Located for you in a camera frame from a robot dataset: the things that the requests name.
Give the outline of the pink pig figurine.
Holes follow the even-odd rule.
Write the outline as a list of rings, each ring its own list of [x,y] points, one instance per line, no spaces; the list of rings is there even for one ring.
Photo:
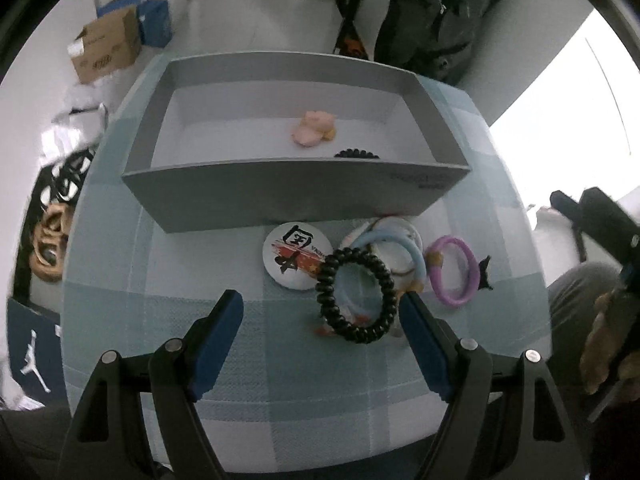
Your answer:
[[[292,131],[292,140],[303,148],[331,142],[336,136],[336,116],[322,110],[308,110]]]

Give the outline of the teal checkered tablecloth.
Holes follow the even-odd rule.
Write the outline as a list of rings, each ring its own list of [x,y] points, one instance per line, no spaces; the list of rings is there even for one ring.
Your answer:
[[[406,338],[372,344],[319,337],[312,290],[278,285],[262,244],[280,224],[183,233],[164,231],[122,180],[146,99],[142,89],[172,58],[159,55],[134,84],[93,159],[73,220],[63,274],[62,344],[68,396],[77,404],[107,350],[151,352],[183,335],[227,289],[244,318],[218,382],[198,414],[222,466],[233,472],[314,469],[401,448],[434,432],[445,404],[427,389]],[[546,286],[524,207],[464,91],[418,76],[454,133],[471,170],[408,219],[424,243],[462,238],[488,258],[490,286],[450,308],[425,302],[461,337],[487,351],[548,354]],[[381,217],[304,222],[332,246]]]

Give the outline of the white round pin badge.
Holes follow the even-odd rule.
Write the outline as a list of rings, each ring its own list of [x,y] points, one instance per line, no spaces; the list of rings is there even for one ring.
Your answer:
[[[276,226],[262,244],[262,263],[278,285],[306,292],[316,286],[317,274],[333,246],[317,228],[304,222]]]

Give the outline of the grey cardboard box tray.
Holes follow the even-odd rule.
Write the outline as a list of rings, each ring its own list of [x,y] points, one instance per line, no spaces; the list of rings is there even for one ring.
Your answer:
[[[405,70],[302,52],[172,58],[146,103],[122,180],[168,233],[417,216],[470,164]],[[292,140],[308,110],[336,116],[314,148]]]

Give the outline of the navy jordan shoe box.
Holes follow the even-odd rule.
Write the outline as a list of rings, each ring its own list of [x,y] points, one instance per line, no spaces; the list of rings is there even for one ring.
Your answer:
[[[6,319],[13,379],[37,405],[66,404],[60,315],[10,298]]]

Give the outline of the tan sandals pair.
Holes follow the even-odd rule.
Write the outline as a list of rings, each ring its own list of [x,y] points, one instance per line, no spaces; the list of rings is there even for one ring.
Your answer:
[[[48,283],[62,280],[73,216],[74,208],[69,204],[51,204],[36,223],[29,267],[40,280]]]

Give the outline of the black hanging jacket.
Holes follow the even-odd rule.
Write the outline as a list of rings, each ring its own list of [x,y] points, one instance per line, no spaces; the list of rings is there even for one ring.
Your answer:
[[[375,62],[454,86],[472,61],[489,11],[500,0],[390,0]]]

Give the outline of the black white sneakers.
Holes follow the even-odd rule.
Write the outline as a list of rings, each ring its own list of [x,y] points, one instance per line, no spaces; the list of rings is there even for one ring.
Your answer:
[[[46,208],[52,204],[63,204],[75,207],[94,156],[96,147],[89,146],[43,167],[39,176],[41,206]]]

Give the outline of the white plastic bags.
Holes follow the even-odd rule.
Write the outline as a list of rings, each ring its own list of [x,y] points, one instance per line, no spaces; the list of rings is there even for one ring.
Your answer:
[[[63,104],[40,134],[41,165],[96,145],[108,125],[104,96],[92,84],[70,88]]]

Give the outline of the brown cardboard box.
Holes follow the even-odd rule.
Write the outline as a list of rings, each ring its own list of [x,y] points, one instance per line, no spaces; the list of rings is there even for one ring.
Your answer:
[[[136,62],[142,44],[137,8],[126,6],[84,26],[67,46],[81,84],[91,84]]]

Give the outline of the blue cardboard box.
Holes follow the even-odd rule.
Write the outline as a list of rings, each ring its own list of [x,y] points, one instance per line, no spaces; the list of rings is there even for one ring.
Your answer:
[[[134,6],[142,44],[152,48],[164,48],[172,39],[172,28],[167,0],[112,0],[99,6],[96,15],[102,18],[116,10]]]

